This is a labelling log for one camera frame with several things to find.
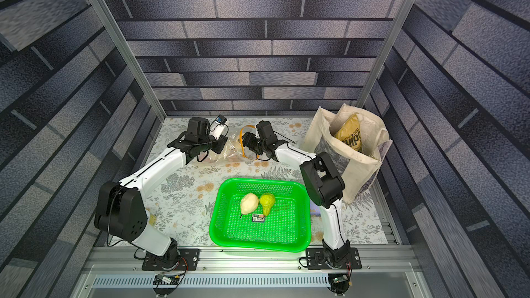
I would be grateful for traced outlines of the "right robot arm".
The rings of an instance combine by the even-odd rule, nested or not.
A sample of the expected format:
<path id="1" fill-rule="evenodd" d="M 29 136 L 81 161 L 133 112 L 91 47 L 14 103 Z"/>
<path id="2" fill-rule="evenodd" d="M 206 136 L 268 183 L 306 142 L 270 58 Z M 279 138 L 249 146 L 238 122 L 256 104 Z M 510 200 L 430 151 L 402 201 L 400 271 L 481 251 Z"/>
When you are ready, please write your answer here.
<path id="1" fill-rule="evenodd" d="M 342 224 L 345 183 L 332 158 L 326 152 L 307 153 L 279 139 L 269 121 L 260 121 L 255 128 L 256 133 L 247 132 L 240 138 L 242 148 L 299 168 L 309 198 L 320 209 L 324 258 L 331 267 L 337 268 L 349 256 L 351 245 Z"/>

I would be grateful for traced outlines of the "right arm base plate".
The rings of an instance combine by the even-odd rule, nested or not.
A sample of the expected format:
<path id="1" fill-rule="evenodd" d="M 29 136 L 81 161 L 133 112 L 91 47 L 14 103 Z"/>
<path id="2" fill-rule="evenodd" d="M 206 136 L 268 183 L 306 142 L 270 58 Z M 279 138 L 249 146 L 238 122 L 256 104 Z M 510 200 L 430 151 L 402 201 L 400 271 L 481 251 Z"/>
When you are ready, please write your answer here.
<path id="1" fill-rule="evenodd" d="M 357 248 L 330 252 L 322 247 L 307 248 L 304 266 L 309 270 L 360 270 L 362 262 Z"/>

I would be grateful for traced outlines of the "beige round fruit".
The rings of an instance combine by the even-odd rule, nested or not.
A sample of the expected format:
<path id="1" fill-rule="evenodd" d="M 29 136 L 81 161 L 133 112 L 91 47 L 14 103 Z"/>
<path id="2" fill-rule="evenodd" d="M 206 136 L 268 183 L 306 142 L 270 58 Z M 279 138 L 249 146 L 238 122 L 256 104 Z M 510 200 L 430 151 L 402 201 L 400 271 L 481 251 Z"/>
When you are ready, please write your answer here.
<path id="1" fill-rule="evenodd" d="M 254 212 L 259 206 L 259 198 L 253 193 L 245 195 L 240 202 L 240 211 L 242 215 L 248 215 Z"/>

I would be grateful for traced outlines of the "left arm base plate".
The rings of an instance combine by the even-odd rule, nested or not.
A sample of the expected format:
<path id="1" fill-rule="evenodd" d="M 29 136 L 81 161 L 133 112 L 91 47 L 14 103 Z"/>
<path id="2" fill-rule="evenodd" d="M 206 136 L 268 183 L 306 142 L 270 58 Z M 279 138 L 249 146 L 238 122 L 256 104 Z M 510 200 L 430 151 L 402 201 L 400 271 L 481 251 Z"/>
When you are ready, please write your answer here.
<path id="1" fill-rule="evenodd" d="M 160 272 L 196 270 L 200 252 L 201 250 L 197 248 L 180 248 L 170 251 L 163 257 L 148 252 L 144 258 L 142 270 Z"/>

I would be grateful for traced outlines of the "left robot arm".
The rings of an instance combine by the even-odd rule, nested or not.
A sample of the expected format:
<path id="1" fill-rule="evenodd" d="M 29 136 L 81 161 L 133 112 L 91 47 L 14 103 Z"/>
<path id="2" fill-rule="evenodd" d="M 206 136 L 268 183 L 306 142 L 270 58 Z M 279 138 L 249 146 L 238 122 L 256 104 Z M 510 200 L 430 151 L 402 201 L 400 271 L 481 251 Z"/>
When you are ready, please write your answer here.
<path id="1" fill-rule="evenodd" d="M 157 263 L 177 263 L 177 242 L 149 223 L 144 200 L 171 174 L 202 153 L 220 154 L 228 137 L 227 118 L 220 115 L 214 127 L 201 117 L 189 120 L 187 131 L 169 143 L 153 161 L 119 182 L 107 182 L 99 190 L 95 227 L 141 248 Z"/>

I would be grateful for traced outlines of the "green pear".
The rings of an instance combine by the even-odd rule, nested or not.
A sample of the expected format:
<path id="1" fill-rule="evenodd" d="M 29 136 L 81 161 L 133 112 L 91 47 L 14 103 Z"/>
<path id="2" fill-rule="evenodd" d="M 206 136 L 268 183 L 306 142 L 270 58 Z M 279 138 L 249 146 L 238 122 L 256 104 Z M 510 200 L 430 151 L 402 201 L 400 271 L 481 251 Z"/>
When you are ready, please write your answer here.
<path id="1" fill-rule="evenodd" d="M 272 195 L 271 193 L 265 193 L 260 197 L 259 203 L 262 206 L 263 215 L 265 217 L 269 216 L 271 209 L 273 205 L 275 204 L 275 196 Z"/>

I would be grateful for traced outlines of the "clear zip-top bag orange seal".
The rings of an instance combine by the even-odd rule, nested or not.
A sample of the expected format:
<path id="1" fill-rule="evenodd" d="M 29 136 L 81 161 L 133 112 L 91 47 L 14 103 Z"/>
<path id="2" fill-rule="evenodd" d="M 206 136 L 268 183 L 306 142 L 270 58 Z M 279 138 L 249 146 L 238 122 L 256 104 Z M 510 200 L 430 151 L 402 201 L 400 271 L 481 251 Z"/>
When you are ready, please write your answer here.
<path id="1" fill-rule="evenodd" d="M 227 140 L 222 152 L 220 154 L 216 154 L 211 150 L 206 157 L 206 163 L 213 163 L 216 161 L 245 162 L 255 160 L 254 153 L 252 153 L 250 150 L 242 149 L 239 133 L 229 132 L 228 127 L 220 137 L 223 136 L 225 136 Z"/>

